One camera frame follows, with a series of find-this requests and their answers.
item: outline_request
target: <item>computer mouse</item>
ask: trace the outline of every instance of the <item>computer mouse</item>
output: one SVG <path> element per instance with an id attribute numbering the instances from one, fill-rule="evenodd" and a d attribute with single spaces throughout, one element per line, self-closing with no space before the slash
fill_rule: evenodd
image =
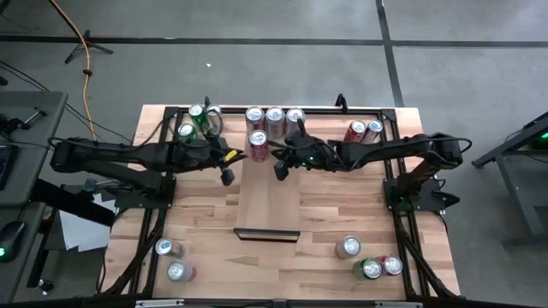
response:
<path id="1" fill-rule="evenodd" d="M 3 226 L 0 230 L 0 262 L 7 263 L 17 258 L 24 233 L 24 222 L 8 222 Z"/>

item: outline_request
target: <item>black metal frame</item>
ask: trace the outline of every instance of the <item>black metal frame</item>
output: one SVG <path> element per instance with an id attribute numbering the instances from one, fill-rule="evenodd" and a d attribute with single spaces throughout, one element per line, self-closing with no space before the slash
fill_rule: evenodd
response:
<path id="1" fill-rule="evenodd" d="M 535 205 L 525 203 L 521 200 L 518 192 L 519 187 L 515 184 L 515 180 L 509 171 L 508 156 L 530 156 L 548 154 L 546 150 L 519 150 L 525 145 L 528 145 L 538 139 L 541 135 L 548 132 L 548 112 L 530 121 L 523 127 L 515 137 L 504 141 L 491 151 L 480 158 L 472 161 L 475 168 L 483 168 L 487 163 L 496 162 L 501 176 L 504 180 L 504 185 L 508 189 L 512 202 L 516 204 L 523 215 L 523 220 L 527 223 L 530 236 L 522 239 L 506 240 L 503 242 L 505 247 L 518 247 L 537 244 L 548 244 L 548 234 L 539 215 L 535 209 Z"/>

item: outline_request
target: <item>black desk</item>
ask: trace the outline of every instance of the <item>black desk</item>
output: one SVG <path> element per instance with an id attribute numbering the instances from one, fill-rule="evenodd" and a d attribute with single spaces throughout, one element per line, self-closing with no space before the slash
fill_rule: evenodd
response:
<path id="1" fill-rule="evenodd" d="M 10 208 L 0 210 L 0 228 L 6 223 L 17 219 L 20 208 Z M 42 216 L 45 212 L 45 204 L 28 204 L 22 215 L 21 220 L 27 224 L 25 234 L 23 235 L 21 251 L 15 260 L 7 264 L 0 264 L 0 304 L 9 303 L 15 296 L 15 291 L 19 285 L 21 274 L 25 269 L 28 256 L 33 248 L 34 238 L 39 231 Z"/>
<path id="2" fill-rule="evenodd" d="M 25 121 L 35 112 L 34 106 L 48 114 L 33 121 L 28 130 L 17 129 L 11 138 L 14 141 L 48 146 L 48 138 L 55 135 L 68 97 L 62 92 L 0 92 L 0 113 L 8 118 L 16 117 Z M 19 151 L 15 165 L 6 187 L 0 191 L 0 208 L 25 204 L 29 200 L 47 154 L 47 150 L 41 146 L 17 146 Z"/>
<path id="3" fill-rule="evenodd" d="M 48 145 L 47 140 L 57 130 L 67 98 L 68 95 L 62 92 L 0 92 L 0 113 L 8 118 L 25 120 L 34 113 L 34 106 L 45 110 L 48 116 L 33 122 L 32 128 L 27 131 L 18 129 L 11 137 L 16 141 Z M 18 146 L 20 149 L 14 168 L 6 187 L 0 192 L 0 228 L 17 219 L 21 205 L 29 199 L 47 154 L 47 150 L 40 146 Z M 0 303 L 11 302 L 14 298 L 44 212 L 43 203 L 27 204 L 22 212 L 21 220 L 27 224 L 27 228 L 19 256 L 10 263 L 0 264 Z"/>

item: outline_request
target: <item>orange cable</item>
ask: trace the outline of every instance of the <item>orange cable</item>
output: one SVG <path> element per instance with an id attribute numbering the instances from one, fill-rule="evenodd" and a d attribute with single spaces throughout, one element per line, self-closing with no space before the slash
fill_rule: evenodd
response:
<path id="1" fill-rule="evenodd" d="M 51 4 L 53 4 L 58 10 L 59 13 L 68 21 L 68 23 L 72 26 L 72 28 L 76 31 L 76 35 L 78 35 L 78 38 L 80 39 L 82 45 L 84 46 L 84 50 L 86 51 L 86 70 L 90 70 L 90 56 L 89 56 L 89 50 L 87 49 L 86 41 L 84 40 L 84 37 L 76 27 L 76 25 L 70 20 L 70 18 L 65 14 L 63 9 L 55 2 L 55 0 L 51 0 Z M 84 82 L 84 90 L 82 91 L 82 98 L 84 99 L 84 106 L 86 107 L 86 114 L 87 114 L 87 120 L 89 121 L 89 127 L 92 131 L 93 140 L 97 141 L 97 137 L 95 136 L 95 128 L 93 128 L 93 122 L 92 122 L 92 115 L 89 112 L 89 107 L 87 106 L 87 85 L 89 83 L 89 74 L 86 74 L 86 81 Z"/>

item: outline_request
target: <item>green can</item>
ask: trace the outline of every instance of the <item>green can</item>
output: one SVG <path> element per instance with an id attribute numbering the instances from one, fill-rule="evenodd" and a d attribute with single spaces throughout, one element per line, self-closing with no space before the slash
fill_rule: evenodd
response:
<path id="1" fill-rule="evenodd" d="M 194 104 L 188 109 L 190 118 L 194 123 L 196 129 L 198 129 L 202 134 L 207 134 L 211 129 L 211 123 L 209 117 L 207 116 L 206 108 L 200 104 Z"/>
<path id="2" fill-rule="evenodd" d="M 359 280 L 373 280 L 383 274 L 383 265 L 374 258 L 365 258 L 354 262 L 352 274 Z"/>
<path id="3" fill-rule="evenodd" d="M 179 141 L 187 142 L 198 138 L 198 131 L 192 124 L 182 124 L 177 130 L 179 133 Z"/>

